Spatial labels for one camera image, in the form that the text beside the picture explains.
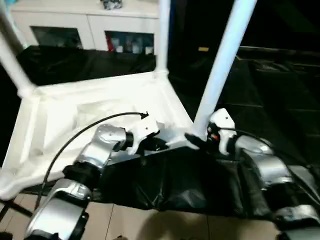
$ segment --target cable connector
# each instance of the cable connector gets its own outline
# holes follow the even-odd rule
[[[149,116],[149,113],[148,112],[146,112],[146,113],[141,112],[140,116],[141,116],[141,119],[145,119],[146,117]]]
[[[235,122],[225,108],[221,108],[212,114],[207,133],[208,137],[219,142],[219,152],[223,155],[228,155],[228,141],[237,133],[233,130],[225,130],[223,128],[235,128]]]

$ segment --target wooden floor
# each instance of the wooden floor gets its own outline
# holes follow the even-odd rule
[[[20,194],[15,202],[33,210],[36,196]],[[271,222],[239,220],[195,213],[139,210],[115,204],[90,203],[83,240],[274,240],[278,231]],[[0,223],[0,232],[23,240],[29,218],[11,209]]]

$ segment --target black fabric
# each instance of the black fabric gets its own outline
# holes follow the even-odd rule
[[[20,98],[17,96],[17,89],[8,76],[7,72],[0,64],[0,79],[3,93],[0,95],[2,102],[1,110],[1,144],[0,144],[0,166],[2,166],[7,149],[10,143],[12,131],[15,127],[16,118],[20,106]]]
[[[239,52],[217,108],[228,110],[237,128],[267,139],[313,166],[320,177],[319,68],[306,56]],[[29,47],[20,56],[37,85],[152,71],[154,56],[96,50]],[[303,60],[297,65],[294,60]],[[206,55],[170,57],[169,80],[194,119],[213,59]],[[181,210],[242,218],[269,217],[270,210],[252,173],[236,161],[180,148],[112,165],[94,200],[141,209]],[[296,160],[284,158],[287,164]],[[36,193],[37,187],[25,193]]]
[[[193,55],[199,47],[217,54],[233,0],[175,0],[172,51]],[[301,0],[257,1],[241,45],[258,48],[319,51],[316,2]]]
[[[2,240],[12,240],[14,236],[9,232],[0,232],[0,239]]]

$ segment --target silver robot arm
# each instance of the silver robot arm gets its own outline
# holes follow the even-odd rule
[[[228,112],[219,109],[210,118],[207,139],[218,142],[220,153],[233,155],[252,169],[255,182],[273,211],[273,222],[281,231],[278,239],[320,239],[320,216],[312,205],[300,201],[293,191],[295,180],[299,179],[318,194],[313,176],[303,166],[287,166],[267,141],[239,136],[234,128],[235,123]]]
[[[111,153],[130,147],[137,151],[148,136],[159,132],[150,116],[139,121],[129,132],[109,124],[100,125],[73,165],[64,170],[46,200],[35,211],[27,226],[28,240],[79,240],[89,219],[85,212]]]

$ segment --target white frame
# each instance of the white frame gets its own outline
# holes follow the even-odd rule
[[[154,53],[157,53],[157,18],[88,15],[92,37],[97,50],[108,51],[105,31],[153,34]]]
[[[45,167],[45,164],[47,164],[48,161],[39,161],[33,163],[32,161],[28,161],[28,155],[30,153],[31,145],[37,143],[36,139],[33,141],[33,136],[34,134],[36,134],[34,133],[36,126],[35,120],[38,119],[38,117],[42,118],[42,116],[38,114],[39,101],[44,96],[50,98],[48,94],[45,94],[45,88],[49,88],[50,91],[55,91],[55,89],[58,89],[59,92],[63,94],[63,92],[65,92],[66,90],[66,87],[68,88],[68,86],[71,86],[71,89],[73,91],[78,91],[78,87],[79,85],[81,85],[85,87],[86,91],[88,91],[91,87],[100,85],[103,81],[112,81],[112,79],[115,80],[115,83],[120,84],[121,87],[127,86],[128,84],[126,82],[129,81],[131,84],[134,84],[135,87],[139,88],[140,86],[136,86],[135,81],[132,81],[132,79],[141,80],[144,76],[147,84],[152,86],[153,88],[156,88],[156,91],[159,91],[161,93],[162,96],[160,99],[164,100],[161,101],[161,104],[164,103],[161,107],[164,112],[171,111],[171,113],[173,113],[169,117],[170,120],[175,123],[174,127],[170,129],[170,132],[176,134],[174,136],[174,139],[172,139],[172,148],[181,147],[187,144],[187,140],[183,137],[183,133],[187,131],[186,128],[192,127],[192,131],[195,135],[199,137],[205,136],[209,117],[216,107],[221,90],[225,84],[231,65],[239,49],[241,40],[246,31],[256,2],[257,0],[235,0],[193,125],[186,110],[184,109],[181,101],[179,100],[177,94],[175,93],[168,80],[167,56],[169,38],[169,0],[160,0],[159,4],[159,42],[155,71],[119,76],[116,78],[116,80],[115,78],[111,77],[105,79],[87,80],[80,83],[64,83],[48,87],[33,86],[28,77],[25,75],[21,66],[17,62],[15,56],[9,49],[8,44],[6,43],[0,32],[0,60],[8,74],[12,78],[14,84],[18,88],[19,95],[22,97],[16,124],[8,147],[8,152],[5,157],[3,165],[4,168],[2,168],[1,171],[10,171],[9,166],[14,167],[15,169],[19,168],[19,171],[23,171],[25,169],[26,171],[28,171],[31,169],[35,169],[35,167],[37,169],[39,167],[47,169]],[[26,126],[26,118],[29,118],[29,126]],[[16,144],[19,141],[23,146],[18,146]],[[50,179],[53,180],[62,177],[61,171],[63,167],[63,165],[60,165],[58,169],[53,170],[53,172],[50,174]],[[25,178],[15,178],[13,174],[13,181],[10,182],[10,185],[6,186],[6,191],[2,190],[0,192],[1,198],[5,200],[11,199],[22,189],[23,186],[27,187],[27,185],[32,186],[35,184],[39,184],[44,177],[44,171],[42,171],[42,168],[40,170],[40,174],[39,172],[36,172],[36,175],[27,175]]]
[[[159,4],[159,12],[162,17],[158,21],[158,29],[162,36],[160,37],[156,70],[151,72],[38,87],[29,81],[15,56],[10,51],[8,44],[5,41],[5,44],[0,44],[0,60],[16,84],[19,96],[22,98],[3,167],[0,169],[0,182],[4,179],[8,180],[7,176],[13,173],[13,169],[15,174],[11,175],[12,180],[10,184],[7,184],[5,189],[1,190],[1,199],[11,199],[22,188],[40,184],[43,180],[45,170],[48,169],[48,164],[50,164],[50,159],[53,156],[49,156],[50,151],[47,153],[43,152],[44,155],[39,155],[36,153],[37,149],[44,147],[45,141],[43,140],[48,140],[48,137],[59,133],[58,128],[61,128],[63,131],[70,129],[70,123],[71,128],[74,127],[74,120],[70,122],[69,119],[63,118],[63,121],[66,121],[61,123],[57,119],[59,118],[59,114],[49,113],[49,109],[54,111],[66,109],[69,112],[69,108],[65,108],[68,106],[69,100],[60,98],[64,94],[68,97],[72,96],[76,103],[83,103],[83,101],[90,103],[97,96],[96,91],[98,88],[102,96],[112,97],[111,100],[126,99],[127,103],[133,101],[132,104],[129,103],[126,106],[131,106],[131,109],[135,109],[135,111],[150,112],[156,121],[164,123],[165,129],[161,131],[160,135],[162,139],[164,138],[167,141],[170,149],[187,144],[184,133],[192,127],[193,123],[168,80],[169,9],[169,0],[162,0]],[[55,127],[44,124],[44,121],[45,123],[50,122],[55,124]],[[61,164],[55,164],[49,179],[54,180],[62,177],[62,170],[66,165],[74,161],[77,154],[71,151],[69,156],[65,156],[70,162],[61,156],[59,161]],[[123,156],[118,157],[119,159],[114,158],[114,160],[123,160]],[[128,157],[129,159],[134,158],[132,155],[125,157],[127,160]]]
[[[50,12],[11,12],[19,30],[29,45],[39,45],[31,26],[75,28],[78,31],[83,49],[95,49],[88,18],[85,14]]]

